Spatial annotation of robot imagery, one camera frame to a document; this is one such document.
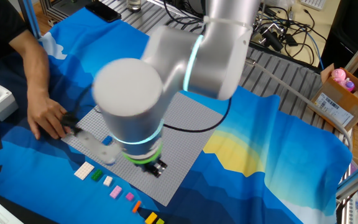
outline metal table frame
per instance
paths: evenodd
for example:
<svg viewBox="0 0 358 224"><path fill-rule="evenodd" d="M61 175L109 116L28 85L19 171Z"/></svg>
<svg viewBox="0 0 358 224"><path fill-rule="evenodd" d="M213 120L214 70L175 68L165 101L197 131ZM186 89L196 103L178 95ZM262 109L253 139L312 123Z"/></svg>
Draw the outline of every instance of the metal table frame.
<svg viewBox="0 0 358 224"><path fill-rule="evenodd" d="M63 1L71 2L70 0L59 0L57 3ZM59 13L53 8L53 5L57 3L52 5L50 0L40 0L40 2L43 4L42 9L44 10L44 14L48 17L60 21L68 16L67 14ZM142 0L142 11L135 14L127 10L126 0L102 0L101 2L121 13L123 21L129 23L131 26L139 29L147 35L150 35L158 26L161 25L168 24L168 26L176 29L181 27L176 22L171 21L163 8L162 1L160 0ZM19 0L19 4L30 31L36 38L41 38L31 0ZM185 16L182 12L176 10L172 6L168 6L168 10L173 12L174 17ZM190 31L198 25L199 24L193 24L192 26L187 26L185 30ZM253 48L250 48L248 57L257 61L257 63L270 70L309 99L314 96L321 86L321 80L318 74L316 74L313 70L291 62L288 57L276 57ZM355 71L357 67L358 52L346 68ZM272 94L279 95L281 99L279 107L280 111L297 116L304 122L316 126L317 128L332 132L339 138L339 140L342 142L345 141L343 134L325 122L325 120L320 118L315 112L307 108L306 104L301 102L301 100L298 100L295 95L290 93L288 90L284 90L279 84L275 84L271 78L263 74L260 70L257 70L255 67L248 67L247 65L244 67L240 85L259 96L269 96ZM358 170L351 175L349 167L342 182L338 186L338 201L343 202L344 199L346 199L348 195L353 193L356 189L358 189ZM350 199L349 203L342 211L343 224L353 224L351 213L355 208L351 206L352 204L353 201Z"/></svg>
<svg viewBox="0 0 358 224"><path fill-rule="evenodd" d="M44 15L56 22L66 19L90 2L92 0L40 0Z"/></svg>

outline yellow lego brick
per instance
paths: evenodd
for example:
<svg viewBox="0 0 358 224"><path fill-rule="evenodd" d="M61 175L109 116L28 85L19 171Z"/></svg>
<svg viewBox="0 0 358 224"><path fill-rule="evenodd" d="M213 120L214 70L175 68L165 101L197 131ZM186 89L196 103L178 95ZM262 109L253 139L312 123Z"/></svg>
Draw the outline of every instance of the yellow lego brick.
<svg viewBox="0 0 358 224"><path fill-rule="evenodd" d="M154 220L157 218L157 215L152 212L149 217L146 219L145 223L146 224L153 224Z"/></svg>
<svg viewBox="0 0 358 224"><path fill-rule="evenodd" d="M159 218L158 221L155 224L164 224L164 223L165 222L161 218Z"/></svg>

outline pink lego brick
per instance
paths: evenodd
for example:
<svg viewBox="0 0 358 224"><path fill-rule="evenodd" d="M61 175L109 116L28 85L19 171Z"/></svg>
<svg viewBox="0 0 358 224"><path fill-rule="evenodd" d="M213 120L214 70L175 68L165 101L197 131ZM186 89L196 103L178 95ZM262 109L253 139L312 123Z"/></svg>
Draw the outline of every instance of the pink lego brick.
<svg viewBox="0 0 358 224"><path fill-rule="evenodd" d="M134 197L135 196L130 192L125 196L125 198L128 199L128 201L131 201L132 199L134 199Z"/></svg>
<svg viewBox="0 0 358 224"><path fill-rule="evenodd" d="M110 193L110 197L116 199L116 197L118 196L118 194L121 192L122 188L120 186L116 186L114 188L114 190L112 190L112 192Z"/></svg>

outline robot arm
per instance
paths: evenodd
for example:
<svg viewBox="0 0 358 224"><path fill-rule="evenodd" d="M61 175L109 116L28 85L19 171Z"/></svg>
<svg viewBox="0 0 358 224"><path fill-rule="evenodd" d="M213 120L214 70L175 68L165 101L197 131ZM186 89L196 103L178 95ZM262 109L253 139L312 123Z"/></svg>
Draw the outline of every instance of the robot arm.
<svg viewBox="0 0 358 224"><path fill-rule="evenodd" d="M207 0L205 35L160 27L140 60L123 58L99 71L93 96L124 157L158 177L166 167L160 160L162 118L175 93L219 100L233 95L259 4Z"/></svg>

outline human hand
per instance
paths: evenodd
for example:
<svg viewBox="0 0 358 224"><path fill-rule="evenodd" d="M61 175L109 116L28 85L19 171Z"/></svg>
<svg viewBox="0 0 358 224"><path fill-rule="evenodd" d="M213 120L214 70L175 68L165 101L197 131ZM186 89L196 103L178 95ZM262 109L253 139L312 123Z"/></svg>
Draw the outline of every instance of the human hand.
<svg viewBox="0 0 358 224"><path fill-rule="evenodd" d="M44 128L54 139L64 138L66 136L65 131L69 132L70 128L63 128L60 120L67 111L46 94L28 92L27 95L29 100L27 120L35 138L40 139L39 126Z"/></svg>

